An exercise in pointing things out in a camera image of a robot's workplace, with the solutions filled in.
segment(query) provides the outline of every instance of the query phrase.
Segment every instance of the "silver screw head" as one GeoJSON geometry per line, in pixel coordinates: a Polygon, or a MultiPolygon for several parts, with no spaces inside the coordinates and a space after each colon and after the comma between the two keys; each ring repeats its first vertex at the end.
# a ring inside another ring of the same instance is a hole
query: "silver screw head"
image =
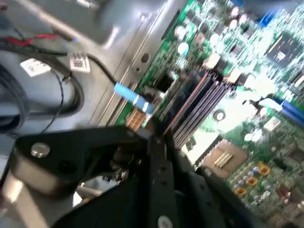
{"type": "Polygon", "coordinates": [[[46,145],[45,143],[35,143],[32,145],[32,148],[30,149],[31,155],[33,155],[36,158],[44,158],[48,156],[49,152],[51,151],[50,147],[46,145]]]}
{"type": "Polygon", "coordinates": [[[157,220],[158,228],[173,228],[171,220],[167,216],[160,216],[157,220]]]}

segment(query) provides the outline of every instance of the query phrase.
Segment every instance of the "screw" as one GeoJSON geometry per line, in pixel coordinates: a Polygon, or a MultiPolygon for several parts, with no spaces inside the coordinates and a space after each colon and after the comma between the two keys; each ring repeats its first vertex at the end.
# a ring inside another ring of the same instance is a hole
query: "screw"
{"type": "Polygon", "coordinates": [[[276,152],[276,146],[271,147],[271,152],[276,152]]]}
{"type": "Polygon", "coordinates": [[[212,172],[210,169],[205,169],[205,174],[210,177],[212,175],[212,172]]]}
{"type": "Polygon", "coordinates": [[[130,136],[130,137],[133,137],[133,136],[134,136],[134,133],[131,132],[131,131],[127,131],[127,135],[130,136]]]}
{"type": "Polygon", "coordinates": [[[171,220],[165,215],[162,215],[158,218],[157,225],[158,228],[173,228],[171,220]]]}
{"type": "Polygon", "coordinates": [[[30,149],[31,155],[33,155],[36,158],[47,157],[50,151],[51,151],[50,147],[45,143],[41,143],[41,142],[35,143],[34,145],[32,145],[32,148],[30,149]]]}

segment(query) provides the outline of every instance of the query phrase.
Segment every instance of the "chipset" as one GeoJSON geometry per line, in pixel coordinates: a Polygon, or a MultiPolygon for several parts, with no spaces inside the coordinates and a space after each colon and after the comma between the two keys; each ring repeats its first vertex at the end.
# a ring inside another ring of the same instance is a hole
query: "chipset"
{"type": "Polygon", "coordinates": [[[289,160],[294,163],[302,163],[304,161],[304,151],[296,144],[292,144],[286,153],[289,160]]]}
{"type": "Polygon", "coordinates": [[[266,55],[279,67],[286,68],[301,53],[302,49],[299,42],[284,33],[269,48],[266,55]]]}
{"type": "Polygon", "coordinates": [[[221,178],[229,177],[248,155],[227,140],[222,140],[205,158],[202,165],[210,167],[221,178]]]}

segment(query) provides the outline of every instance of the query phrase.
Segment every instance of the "yellow component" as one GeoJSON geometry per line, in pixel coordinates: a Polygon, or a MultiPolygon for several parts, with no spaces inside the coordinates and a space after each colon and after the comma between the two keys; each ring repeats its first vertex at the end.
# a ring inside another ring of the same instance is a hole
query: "yellow component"
{"type": "Polygon", "coordinates": [[[127,127],[137,131],[146,118],[146,114],[135,108],[127,120],[127,127]]]}
{"type": "Polygon", "coordinates": [[[247,181],[246,184],[251,186],[251,187],[255,187],[257,185],[257,178],[255,177],[250,177],[247,181]]]}
{"type": "Polygon", "coordinates": [[[242,188],[242,187],[238,187],[238,189],[236,189],[234,191],[235,194],[237,194],[238,196],[245,196],[246,195],[246,189],[242,188]]]}
{"type": "Polygon", "coordinates": [[[269,175],[271,169],[268,166],[266,166],[263,162],[259,161],[257,166],[258,166],[258,173],[261,176],[265,177],[269,175]]]}

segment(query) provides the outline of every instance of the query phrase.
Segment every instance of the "black cable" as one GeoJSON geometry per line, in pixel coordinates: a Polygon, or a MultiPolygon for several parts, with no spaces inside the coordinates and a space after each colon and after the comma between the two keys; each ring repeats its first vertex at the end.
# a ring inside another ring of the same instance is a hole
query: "black cable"
{"type": "Polygon", "coordinates": [[[19,115],[1,118],[0,133],[8,133],[20,128],[28,118],[28,97],[20,83],[2,65],[0,65],[0,85],[7,91],[9,99],[17,105],[19,111],[19,115]]]}
{"type": "Polygon", "coordinates": [[[108,79],[113,83],[113,85],[115,85],[117,83],[117,81],[112,76],[112,74],[110,73],[110,71],[106,68],[106,66],[102,62],[99,61],[98,58],[96,58],[95,56],[92,56],[90,54],[87,54],[86,56],[88,57],[88,59],[90,59],[93,62],[95,62],[101,68],[101,70],[108,77],[108,79]]]}
{"type": "Polygon", "coordinates": [[[59,113],[61,111],[61,108],[63,106],[63,101],[65,99],[65,95],[64,95],[64,92],[63,92],[63,86],[62,86],[62,81],[60,80],[60,77],[59,75],[57,74],[57,72],[55,70],[51,70],[54,74],[55,74],[55,77],[57,78],[57,81],[59,83],[59,86],[60,86],[60,91],[61,91],[61,101],[60,101],[60,105],[58,107],[58,110],[56,112],[56,114],[54,115],[53,119],[51,120],[51,122],[45,127],[45,129],[43,129],[41,131],[41,133],[44,133],[47,131],[47,129],[53,124],[53,122],[56,120],[56,118],[59,116],[59,113]]]}
{"type": "MultiPolygon", "coordinates": [[[[53,51],[46,48],[36,47],[34,45],[28,46],[15,46],[5,40],[0,41],[0,50],[11,51],[23,55],[28,55],[29,53],[35,53],[36,55],[48,56],[48,57],[64,57],[67,56],[67,52],[53,51]]],[[[114,79],[110,71],[107,67],[99,61],[99,59],[91,54],[86,55],[88,59],[92,60],[95,64],[97,64],[104,74],[108,77],[108,79],[115,85],[117,81],[114,79]]]]}
{"type": "MultiPolygon", "coordinates": [[[[64,64],[62,64],[58,59],[56,59],[55,57],[39,55],[35,52],[27,52],[20,48],[5,47],[5,50],[12,52],[12,53],[21,54],[21,55],[24,55],[27,57],[35,58],[43,63],[46,63],[51,68],[53,68],[56,71],[58,71],[59,73],[61,73],[64,76],[64,81],[69,80],[73,84],[73,86],[75,88],[75,98],[74,98],[73,104],[70,106],[70,108],[68,110],[65,110],[63,113],[60,113],[59,117],[68,117],[68,116],[75,115],[82,109],[84,102],[85,102],[85,95],[84,95],[82,86],[80,85],[79,81],[74,76],[74,74],[64,64]]],[[[51,118],[53,118],[52,115],[41,114],[41,113],[31,113],[29,116],[29,119],[32,119],[32,120],[51,119],[51,118]]]]}

